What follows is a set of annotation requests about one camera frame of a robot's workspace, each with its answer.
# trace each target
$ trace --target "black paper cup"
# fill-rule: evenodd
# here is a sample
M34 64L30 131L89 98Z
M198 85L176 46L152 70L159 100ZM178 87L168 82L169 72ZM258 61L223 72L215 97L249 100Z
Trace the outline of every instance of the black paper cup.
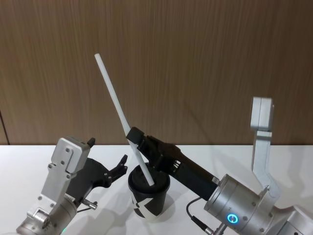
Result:
M155 182L149 186L145 176L138 165L128 177L128 187L132 192L134 211L140 217L151 221L158 217L164 206L166 192L170 187L170 177L148 166L149 172Z

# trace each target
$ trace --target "white surface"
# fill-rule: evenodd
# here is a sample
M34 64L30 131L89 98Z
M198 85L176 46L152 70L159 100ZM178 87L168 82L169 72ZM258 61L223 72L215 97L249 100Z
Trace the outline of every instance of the white surface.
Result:
M124 112L122 110L122 107L118 101L118 98L117 98L117 95L115 93L115 90L114 90L114 87L112 85L112 82L110 80L110 77L108 75L108 72L106 70L106 67L104 66L103 64L103 61L101 59L101 56L100 54L95 54L94 57L96 58L96 61L98 63L98 66L99 66L99 69L101 71L101 74L102 74L102 77L103 77L103 80L104 82L106 83L107 85L107 88L109 90L109 93L110 93L110 96L111 96L111 99L113 101L113 104L116 108L116 111L118 113L118 116L119 116L119 119L121 120L121 123L122 123L122 126L123 126L123 130L125 132L125 136L127 136L127 134L130 132L131 128L126 120L126 117L124 115ZM136 145L132 142L130 142L129 140L127 140L129 145L131 146L136 158L137 158L137 161L140 165L140 168L144 174L144 176L146 177L146 180L148 182L148 184L150 186L154 185L154 181L152 179L152 176L150 175L150 172L148 171L148 168L147 166L145 165L143 159L142 159L142 156L141 156L141 153L139 152L139 150L136 148Z
M180 146L190 159L220 179L228 173L259 193L250 166L252 146ZM41 192L54 146L0 146L0 234L14 232ZM137 165L129 146L94 146L89 157L113 168L128 154L128 174ZM272 146L269 170L282 189L279 207L299 204L313 212L313 146ZM97 188L88 197L99 202L96 211L77 214L65 235L204 235L188 217L186 204L196 195L171 178L163 214L147 223L133 211L127 177L110 188ZM203 210L200 200L191 213L213 229L218 220ZM226 229L225 235L234 235Z

